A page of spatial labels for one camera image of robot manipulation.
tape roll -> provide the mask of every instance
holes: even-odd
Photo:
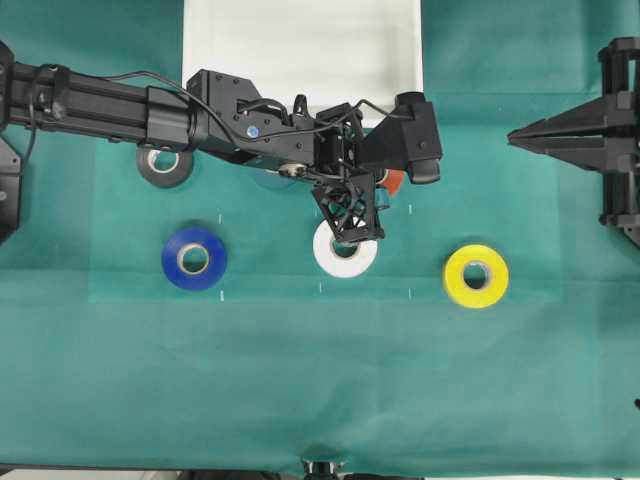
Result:
[[[318,226],[313,236],[313,255],[318,265],[333,277],[353,278],[363,274],[378,254],[378,242],[375,240],[359,242],[351,248],[353,251],[343,256],[345,253],[337,249],[333,231],[326,220]]]
[[[470,287],[464,279],[467,267],[482,268],[485,281],[480,288]],[[451,299],[466,308],[495,305],[509,286],[509,267],[498,252],[486,245],[467,245],[457,250],[444,267],[444,288]]]
[[[187,255],[205,254],[203,265],[189,268]],[[205,228],[191,227],[174,233],[162,251],[162,269],[175,286],[185,290],[206,290],[222,278],[227,269],[227,252],[222,241]]]
[[[402,170],[385,170],[384,177],[378,182],[378,185],[385,187],[392,197],[400,189],[400,185],[404,181],[404,172]]]
[[[376,208],[378,210],[386,210],[391,206],[389,201],[389,192],[386,188],[376,188]]]
[[[160,188],[177,187],[183,183],[193,171],[193,152],[174,153],[175,163],[167,169],[159,169],[156,160],[160,150],[138,147],[136,151],[136,166],[144,179]]]

yellow tape roll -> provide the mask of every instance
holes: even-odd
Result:
[[[486,276],[481,288],[464,280],[464,270],[480,266]],[[509,267],[498,252],[485,245],[467,245],[457,250],[444,266],[444,289],[451,299],[466,308],[486,308],[500,301],[509,286]]]

blue tape roll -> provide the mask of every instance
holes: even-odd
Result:
[[[189,273],[183,265],[188,250],[202,247],[208,255],[206,266]],[[162,269],[167,278],[185,290],[206,290],[222,278],[227,269],[227,252],[222,241],[209,230],[191,227],[174,233],[162,250]]]

black tape roll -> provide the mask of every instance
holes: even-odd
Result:
[[[172,188],[189,178],[193,170],[193,152],[176,153],[175,165],[166,171],[154,167],[155,159],[160,153],[160,150],[138,147],[136,165],[147,182],[160,188]]]

tape roll center hole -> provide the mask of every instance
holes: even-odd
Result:
[[[473,290],[486,288],[491,279],[489,267],[482,262],[471,262],[465,265],[462,276],[464,283]]]
[[[210,262],[209,252],[198,244],[184,246],[178,255],[180,270],[188,275],[198,275],[204,272]]]
[[[341,243],[334,238],[331,240],[331,250],[340,258],[351,258],[358,251],[358,244]]]
[[[156,173],[169,173],[178,167],[180,161],[177,153],[151,150],[147,157],[149,168]]]
[[[389,170],[387,170],[386,168],[384,169],[384,172],[382,174],[382,178],[380,180],[378,180],[376,182],[376,185],[380,185],[381,183],[383,183],[387,178],[389,177]]]

